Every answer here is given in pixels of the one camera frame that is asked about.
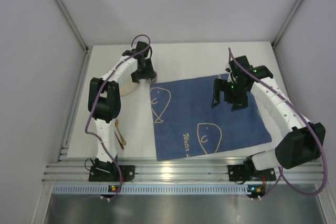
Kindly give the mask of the cream ceramic plate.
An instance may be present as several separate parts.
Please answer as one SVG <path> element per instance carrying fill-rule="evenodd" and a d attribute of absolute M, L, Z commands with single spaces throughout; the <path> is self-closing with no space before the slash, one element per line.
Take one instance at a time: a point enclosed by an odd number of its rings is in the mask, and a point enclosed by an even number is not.
<path fill-rule="evenodd" d="M 121 84 L 120 96 L 124 97 L 135 91 L 140 86 L 139 83 L 133 82 L 131 75 L 129 75 Z"/>

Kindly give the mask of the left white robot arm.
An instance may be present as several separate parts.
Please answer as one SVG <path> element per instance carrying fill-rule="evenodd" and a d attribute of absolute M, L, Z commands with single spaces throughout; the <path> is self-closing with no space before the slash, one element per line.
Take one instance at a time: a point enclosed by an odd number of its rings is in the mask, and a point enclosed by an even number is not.
<path fill-rule="evenodd" d="M 120 87 L 128 77 L 132 83 L 140 80 L 155 82 L 157 74 L 152 61 L 149 43 L 138 41 L 135 48 L 123 52 L 110 71 L 100 78 L 92 78 L 89 84 L 89 118 L 85 133 L 97 138 L 96 159 L 106 165 L 116 162 L 114 124 L 121 111 Z"/>

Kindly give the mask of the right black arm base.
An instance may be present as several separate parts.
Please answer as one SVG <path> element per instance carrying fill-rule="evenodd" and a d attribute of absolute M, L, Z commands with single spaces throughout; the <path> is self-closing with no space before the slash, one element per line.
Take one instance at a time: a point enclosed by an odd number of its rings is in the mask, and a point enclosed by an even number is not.
<path fill-rule="evenodd" d="M 228 176 L 230 182 L 243 184 L 245 182 L 273 182 L 276 181 L 275 170 L 273 168 L 266 170 L 248 170 L 243 164 L 228 165 Z"/>

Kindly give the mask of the gold spoon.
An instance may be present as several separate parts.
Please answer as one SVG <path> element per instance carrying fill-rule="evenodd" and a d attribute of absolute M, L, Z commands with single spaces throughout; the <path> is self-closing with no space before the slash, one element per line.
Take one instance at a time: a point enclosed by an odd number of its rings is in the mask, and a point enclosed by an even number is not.
<path fill-rule="evenodd" d="M 127 144 L 127 142 L 126 142 L 126 140 L 124 139 L 124 137 L 122 136 L 122 134 L 121 134 L 121 132 L 119 130 L 119 121 L 118 121 L 118 119 L 115 120 L 114 127 L 115 127 L 115 129 L 117 131 L 117 136 L 119 137 L 121 143 L 125 147 L 126 144 Z"/>

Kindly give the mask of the rose gold fork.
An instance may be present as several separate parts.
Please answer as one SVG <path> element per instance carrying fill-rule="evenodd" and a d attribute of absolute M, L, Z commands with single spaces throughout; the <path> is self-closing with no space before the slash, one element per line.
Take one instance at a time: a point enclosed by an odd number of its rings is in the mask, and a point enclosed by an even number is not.
<path fill-rule="evenodd" d="M 114 132 L 114 135 L 115 135 L 115 137 L 116 137 L 116 139 L 117 139 L 117 141 L 118 141 L 118 143 L 119 143 L 119 145 L 120 145 L 120 148 L 121 148 L 122 150 L 124 150 L 124 146 L 123 146 L 123 144 L 121 143 L 121 141 L 120 141 L 119 137 L 117 136 L 116 132 Z"/>

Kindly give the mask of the blue fish pattern placemat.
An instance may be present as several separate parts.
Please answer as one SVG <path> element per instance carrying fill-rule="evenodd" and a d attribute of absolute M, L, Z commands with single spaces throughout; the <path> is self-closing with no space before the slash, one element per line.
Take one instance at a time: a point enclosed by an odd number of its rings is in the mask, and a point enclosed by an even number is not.
<path fill-rule="evenodd" d="M 150 86 L 156 158 L 159 161 L 233 151 L 271 142 L 257 103 L 232 111 L 220 97 L 211 107 L 216 76 Z"/>

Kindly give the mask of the small beige ceramic cup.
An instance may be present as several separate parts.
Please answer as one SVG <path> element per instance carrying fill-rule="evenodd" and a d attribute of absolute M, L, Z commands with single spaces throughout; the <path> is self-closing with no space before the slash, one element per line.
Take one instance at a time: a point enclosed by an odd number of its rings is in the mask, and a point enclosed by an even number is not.
<path fill-rule="evenodd" d="M 157 73 L 154 72 L 153 75 L 147 79 L 147 81 L 148 81 L 149 84 L 156 83 L 157 82 Z"/>

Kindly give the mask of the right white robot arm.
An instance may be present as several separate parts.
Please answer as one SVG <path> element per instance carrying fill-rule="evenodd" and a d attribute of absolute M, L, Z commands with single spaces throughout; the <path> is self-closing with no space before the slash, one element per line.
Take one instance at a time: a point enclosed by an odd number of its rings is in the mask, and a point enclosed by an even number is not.
<path fill-rule="evenodd" d="M 220 104 L 220 95 L 232 105 L 232 111 L 248 107 L 248 95 L 258 100 L 277 124 L 281 142 L 268 151 L 246 158 L 253 170 L 274 167 L 291 169 L 321 157 L 326 130 L 321 123 L 311 123 L 293 108 L 266 66 L 253 67 L 246 56 L 229 56 L 226 80 L 215 79 L 212 107 Z"/>

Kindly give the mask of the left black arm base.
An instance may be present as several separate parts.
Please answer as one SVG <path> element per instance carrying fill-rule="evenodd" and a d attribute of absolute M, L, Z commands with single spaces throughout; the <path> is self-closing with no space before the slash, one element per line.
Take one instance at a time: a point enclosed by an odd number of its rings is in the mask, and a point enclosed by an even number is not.
<path fill-rule="evenodd" d="M 135 176 L 134 165 L 120 165 L 122 181 L 130 182 Z M 119 182 L 120 174 L 117 167 L 110 164 L 109 167 L 92 166 L 90 169 L 89 179 L 90 182 Z"/>

